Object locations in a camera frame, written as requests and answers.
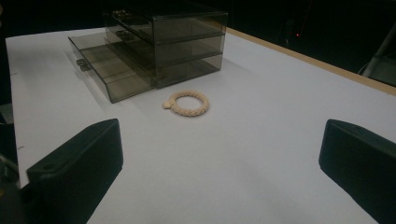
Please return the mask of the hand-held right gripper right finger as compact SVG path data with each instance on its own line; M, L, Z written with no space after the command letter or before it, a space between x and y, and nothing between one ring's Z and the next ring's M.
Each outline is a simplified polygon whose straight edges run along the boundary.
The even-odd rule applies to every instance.
M326 122L320 169L379 224L396 224L396 144L361 126Z

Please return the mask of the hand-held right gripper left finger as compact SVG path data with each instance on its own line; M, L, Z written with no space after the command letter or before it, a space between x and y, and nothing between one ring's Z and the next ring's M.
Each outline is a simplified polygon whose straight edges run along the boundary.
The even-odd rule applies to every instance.
M35 224L86 224L122 169L117 119L94 123L27 170Z

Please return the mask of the smoky transparent drawer cabinet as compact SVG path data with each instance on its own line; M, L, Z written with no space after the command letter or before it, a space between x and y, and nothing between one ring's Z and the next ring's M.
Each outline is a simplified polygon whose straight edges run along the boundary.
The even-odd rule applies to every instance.
M228 13L187 2L104 13L107 39L163 88L221 68Z

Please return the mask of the metal stand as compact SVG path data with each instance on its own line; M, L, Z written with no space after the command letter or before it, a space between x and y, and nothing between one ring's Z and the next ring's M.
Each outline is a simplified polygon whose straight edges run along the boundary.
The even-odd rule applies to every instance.
M390 43L396 36L396 22L393 24L389 33L385 37L384 41L380 45L378 51L374 54L371 61L367 64L364 72L362 73L363 77L370 77L376 67L378 66L380 59L385 55L387 48L390 46Z

